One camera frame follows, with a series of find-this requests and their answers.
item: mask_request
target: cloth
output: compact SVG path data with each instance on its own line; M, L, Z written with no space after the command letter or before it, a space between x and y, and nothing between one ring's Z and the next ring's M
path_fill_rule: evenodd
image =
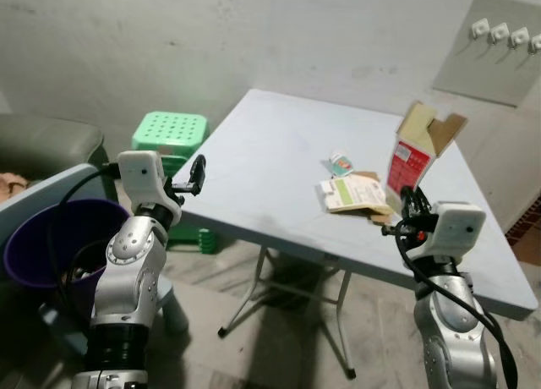
M14 173L0 173L0 203L22 192L28 180Z

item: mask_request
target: cardboard box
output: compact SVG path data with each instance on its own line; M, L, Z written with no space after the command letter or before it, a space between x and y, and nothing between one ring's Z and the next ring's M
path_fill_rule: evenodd
M430 165L467 122L466 118L458 114L451 114L443 122L435 116L435 109L417 101L410 107L396 131L385 194L387 204L397 213L401 212L402 187L411 186L415 189Z

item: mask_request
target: light blue table top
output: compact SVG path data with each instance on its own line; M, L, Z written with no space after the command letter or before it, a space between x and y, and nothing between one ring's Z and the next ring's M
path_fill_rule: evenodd
M413 288L391 237L367 218L325 212L319 181L326 162L344 150L356 170L385 182L402 118L360 108L251 90L199 149L207 159L205 186L188 197L183 219L218 233L324 261L368 277ZM191 161L175 182L189 177ZM489 310L522 319L538 306L504 234L453 142L421 183L429 201L467 201L487 220L459 266Z

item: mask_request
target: purple bucket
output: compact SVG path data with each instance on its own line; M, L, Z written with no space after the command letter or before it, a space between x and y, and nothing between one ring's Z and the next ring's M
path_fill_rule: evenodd
M49 296L57 289L46 238L55 207L36 213L19 226L9 239L3 257L6 271L12 279ZM128 217L120 205L109 200L69 201L52 234L60 274L68 270L78 251L95 241L111 239ZM96 284L106 264L105 250L95 251L95 255L103 255L97 259L102 266L89 276L75 280L69 289L74 302L88 316L94 303Z

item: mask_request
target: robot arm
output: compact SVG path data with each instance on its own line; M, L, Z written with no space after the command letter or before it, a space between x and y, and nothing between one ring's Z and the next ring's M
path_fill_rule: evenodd
M433 283L483 309L456 264L475 245L484 212L467 203L441 202L430 208L420 189L402 191L407 257ZM404 233L384 226L384 235ZM495 389L495 362L484 325L460 305L417 280L415 322L424 342L430 389Z
M153 151L127 151L118 166L134 216L107 246L106 270L96 287L85 372L72 389L147 389L145 349L156 314L157 283L166 262L167 230L181 216L182 196L205 180L198 156L186 184L172 185Z

